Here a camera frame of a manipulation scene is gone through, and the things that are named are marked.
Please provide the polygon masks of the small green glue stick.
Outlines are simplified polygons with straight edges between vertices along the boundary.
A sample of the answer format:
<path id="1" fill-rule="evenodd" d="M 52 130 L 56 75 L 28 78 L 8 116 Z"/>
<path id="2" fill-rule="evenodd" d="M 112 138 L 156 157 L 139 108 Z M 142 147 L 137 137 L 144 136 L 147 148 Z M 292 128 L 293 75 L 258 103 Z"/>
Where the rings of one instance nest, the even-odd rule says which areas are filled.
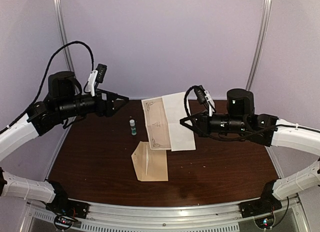
<path id="1" fill-rule="evenodd" d="M 135 136 L 137 134 L 137 129 L 136 129 L 136 122 L 134 119 L 130 119 L 129 121 L 129 124 L 130 124 L 130 129 L 131 129 L 131 134 L 133 136 Z"/>

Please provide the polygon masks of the aluminium frame post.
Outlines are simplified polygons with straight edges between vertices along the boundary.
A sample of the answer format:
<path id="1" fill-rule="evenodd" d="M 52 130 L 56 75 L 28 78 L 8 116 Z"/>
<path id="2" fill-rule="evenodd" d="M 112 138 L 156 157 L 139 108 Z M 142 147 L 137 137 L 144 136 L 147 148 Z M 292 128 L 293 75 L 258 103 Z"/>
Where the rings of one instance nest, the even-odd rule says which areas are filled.
<path id="1" fill-rule="evenodd" d="M 260 62 L 262 51 L 263 51 L 263 45 L 265 42 L 265 37 L 266 37 L 268 26 L 269 26 L 271 10 L 272 10 L 272 0 L 264 0 L 263 7 L 262 7 L 262 14 L 261 14 L 258 39 L 256 42 L 256 47 L 255 47 L 255 51 L 254 51 L 254 55 L 253 55 L 250 73 L 249 73 L 248 80 L 246 83 L 246 90 L 252 89 L 254 79 L 255 79 L 255 76 L 258 71 L 258 66 L 259 66 L 259 62 Z"/>
<path id="2" fill-rule="evenodd" d="M 64 15 L 63 15 L 63 8 L 61 0 L 53 0 L 53 6 L 55 10 L 56 20 L 57 20 L 57 26 L 58 26 L 58 32 L 61 39 L 62 45 L 65 45 L 68 43 L 67 39 L 67 32 L 65 28 L 65 22 L 64 22 Z M 67 65 L 67 68 L 70 71 L 74 71 L 74 65 L 71 57 L 71 53 L 68 47 L 63 49 L 63 54 L 65 58 L 65 62 Z"/>

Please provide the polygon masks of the left round circuit board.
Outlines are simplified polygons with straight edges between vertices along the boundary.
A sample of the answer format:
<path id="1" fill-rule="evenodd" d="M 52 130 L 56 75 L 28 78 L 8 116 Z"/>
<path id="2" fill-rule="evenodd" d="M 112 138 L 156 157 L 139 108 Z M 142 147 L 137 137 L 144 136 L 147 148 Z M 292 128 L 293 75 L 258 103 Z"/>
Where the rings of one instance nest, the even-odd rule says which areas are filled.
<path id="1" fill-rule="evenodd" d="M 68 230 L 73 226 L 73 221 L 63 216 L 56 216 L 53 220 L 54 226 L 59 230 Z"/>

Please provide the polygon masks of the round circuit board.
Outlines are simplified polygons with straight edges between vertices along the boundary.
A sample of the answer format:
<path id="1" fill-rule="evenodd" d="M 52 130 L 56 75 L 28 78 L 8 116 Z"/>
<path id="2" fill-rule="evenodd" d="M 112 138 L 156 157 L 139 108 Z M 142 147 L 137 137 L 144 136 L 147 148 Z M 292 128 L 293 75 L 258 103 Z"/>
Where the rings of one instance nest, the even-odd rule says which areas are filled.
<path id="1" fill-rule="evenodd" d="M 68 230 L 73 226 L 73 221 L 63 216 L 56 216 L 53 220 L 54 226 L 59 230 Z"/>
<path id="2" fill-rule="evenodd" d="M 271 228 L 275 223 L 275 217 L 273 215 L 265 216 L 265 217 L 259 217 L 254 219 L 255 225 L 261 229 L 269 229 Z"/>

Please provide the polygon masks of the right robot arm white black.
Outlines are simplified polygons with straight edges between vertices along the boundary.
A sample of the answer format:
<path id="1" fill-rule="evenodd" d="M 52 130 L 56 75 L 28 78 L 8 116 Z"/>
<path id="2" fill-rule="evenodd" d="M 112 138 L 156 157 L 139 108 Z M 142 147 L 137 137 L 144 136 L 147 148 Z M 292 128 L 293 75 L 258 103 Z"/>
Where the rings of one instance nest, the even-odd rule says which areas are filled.
<path id="1" fill-rule="evenodd" d="M 201 85 L 190 87 L 184 96 L 184 105 L 188 95 L 193 91 L 205 111 L 191 114 L 185 107 L 186 117 L 180 124 L 200 137 L 221 142 L 250 141 L 265 147 L 286 147 L 307 152 L 316 156 L 320 154 L 320 131 L 318 129 L 291 123 L 285 119 L 269 114 L 256 114 L 254 95 L 242 89 L 230 89 L 227 94 L 224 114 L 217 113 L 210 93 Z"/>

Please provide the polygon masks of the right round circuit board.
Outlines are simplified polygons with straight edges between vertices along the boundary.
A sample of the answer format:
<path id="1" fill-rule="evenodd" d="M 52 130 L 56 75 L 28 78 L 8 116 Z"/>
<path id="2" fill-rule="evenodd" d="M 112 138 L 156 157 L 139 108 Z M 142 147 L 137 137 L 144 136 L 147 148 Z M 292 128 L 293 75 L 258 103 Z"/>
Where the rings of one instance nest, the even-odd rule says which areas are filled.
<path id="1" fill-rule="evenodd" d="M 265 216 L 265 217 L 259 217 L 254 219 L 255 225 L 261 229 L 269 229 L 271 228 L 275 223 L 275 217 L 273 215 Z"/>

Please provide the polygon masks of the front aluminium slotted rail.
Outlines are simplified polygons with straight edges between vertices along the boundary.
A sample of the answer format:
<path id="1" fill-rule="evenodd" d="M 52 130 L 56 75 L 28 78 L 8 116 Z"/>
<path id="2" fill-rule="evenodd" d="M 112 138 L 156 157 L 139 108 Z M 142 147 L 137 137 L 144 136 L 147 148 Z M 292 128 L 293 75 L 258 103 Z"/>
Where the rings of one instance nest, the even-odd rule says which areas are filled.
<path id="1" fill-rule="evenodd" d="M 282 201 L 272 214 L 244 218 L 239 202 L 184 207 L 130 207 L 89 203 L 86 218 L 69 232 L 264 232 L 263 217 L 275 221 L 272 232 L 309 232 L 298 196 Z"/>

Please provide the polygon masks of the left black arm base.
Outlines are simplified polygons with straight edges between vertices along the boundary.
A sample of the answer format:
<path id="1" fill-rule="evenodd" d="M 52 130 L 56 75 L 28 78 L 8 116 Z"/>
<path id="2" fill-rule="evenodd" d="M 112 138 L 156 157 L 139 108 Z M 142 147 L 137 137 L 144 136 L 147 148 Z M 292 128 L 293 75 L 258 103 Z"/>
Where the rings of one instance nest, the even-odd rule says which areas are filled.
<path id="1" fill-rule="evenodd" d="M 51 203 L 46 203 L 45 208 L 55 214 L 72 218 L 86 219 L 89 204 L 69 199 L 69 196 L 62 185 L 58 182 L 48 181 L 55 193 Z"/>

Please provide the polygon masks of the brown kraft envelope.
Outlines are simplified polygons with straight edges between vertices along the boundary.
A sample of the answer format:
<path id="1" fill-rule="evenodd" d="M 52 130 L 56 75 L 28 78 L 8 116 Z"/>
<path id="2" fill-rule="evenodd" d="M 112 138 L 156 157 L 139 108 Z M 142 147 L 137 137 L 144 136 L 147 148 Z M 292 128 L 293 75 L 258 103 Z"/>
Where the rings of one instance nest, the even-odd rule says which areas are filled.
<path id="1" fill-rule="evenodd" d="M 167 151 L 153 150 L 149 142 L 140 141 L 131 155 L 135 175 L 141 182 L 167 182 Z"/>

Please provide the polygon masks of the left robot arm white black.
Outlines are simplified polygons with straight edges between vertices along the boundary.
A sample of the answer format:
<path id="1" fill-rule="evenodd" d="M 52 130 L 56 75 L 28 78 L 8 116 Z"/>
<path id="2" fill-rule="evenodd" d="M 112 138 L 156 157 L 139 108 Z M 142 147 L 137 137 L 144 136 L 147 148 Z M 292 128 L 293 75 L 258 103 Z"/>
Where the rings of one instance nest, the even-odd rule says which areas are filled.
<path id="1" fill-rule="evenodd" d="M 76 94 L 81 85 L 74 72 L 62 71 L 48 78 L 48 94 L 44 101 L 33 102 L 22 117 L 8 126 L 0 135 L 0 158 L 3 160 L 26 142 L 40 137 L 62 124 L 70 126 L 69 119 L 85 119 L 94 113 L 111 117 L 129 101 L 128 97 L 92 87 L 88 94 Z M 40 182 L 17 177 L 4 170 L 0 172 L 0 195 L 18 197 L 52 204 L 61 214 L 72 210 L 68 195 L 58 182 Z"/>

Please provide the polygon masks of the left aluminium frame post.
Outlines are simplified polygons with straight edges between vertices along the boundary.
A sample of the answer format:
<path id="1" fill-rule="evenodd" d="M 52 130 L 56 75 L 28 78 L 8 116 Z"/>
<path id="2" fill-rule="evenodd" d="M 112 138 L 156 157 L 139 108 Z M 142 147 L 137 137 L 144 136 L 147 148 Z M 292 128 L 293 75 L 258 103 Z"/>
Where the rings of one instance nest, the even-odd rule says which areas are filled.
<path id="1" fill-rule="evenodd" d="M 53 6 L 55 10 L 56 20 L 57 20 L 57 26 L 58 26 L 58 32 L 61 39 L 62 45 L 65 45 L 68 43 L 67 39 L 67 32 L 65 28 L 65 22 L 64 22 L 64 15 L 63 15 L 63 8 L 61 0 L 53 0 Z M 71 53 L 68 47 L 63 49 L 63 54 L 65 58 L 65 62 L 67 65 L 67 68 L 70 71 L 74 71 L 74 65 L 71 57 Z"/>

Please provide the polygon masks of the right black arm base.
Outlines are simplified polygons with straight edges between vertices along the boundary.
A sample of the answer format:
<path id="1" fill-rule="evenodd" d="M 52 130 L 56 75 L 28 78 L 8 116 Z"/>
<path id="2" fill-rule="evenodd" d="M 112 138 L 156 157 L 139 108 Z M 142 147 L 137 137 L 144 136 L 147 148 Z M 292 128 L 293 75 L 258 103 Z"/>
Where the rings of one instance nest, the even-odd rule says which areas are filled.
<path id="1" fill-rule="evenodd" d="M 239 204 L 243 219 L 271 213 L 272 211 L 280 210 L 282 208 L 281 201 L 273 196 L 273 186 L 275 182 L 276 180 L 272 180 L 265 184 L 259 199 Z"/>

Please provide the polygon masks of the right aluminium frame post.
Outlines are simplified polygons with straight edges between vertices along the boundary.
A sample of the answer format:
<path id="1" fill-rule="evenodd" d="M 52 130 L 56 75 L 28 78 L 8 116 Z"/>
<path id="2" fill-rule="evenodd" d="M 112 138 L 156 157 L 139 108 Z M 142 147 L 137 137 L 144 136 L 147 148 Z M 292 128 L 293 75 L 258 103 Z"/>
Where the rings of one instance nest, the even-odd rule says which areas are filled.
<path id="1" fill-rule="evenodd" d="M 269 26 L 271 10 L 272 10 L 272 0 L 264 0 L 263 7 L 262 7 L 262 14 L 261 14 L 258 39 L 256 42 L 256 47 L 255 47 L 255 51 L 254 51 L 254 55 L 253 55 L 250 73 L 249 73 L 248 80 L 246 83 L 246 90 L 252 89 L 254 79 L 255 79 L 255 76 L 258 71 L 258 66 L 259 66 L 259 62 L 260 62 L 262 51 L 263 51 L 263 45 L 265 42 L 265 37 L 266 37 L 268 26 Z"/>

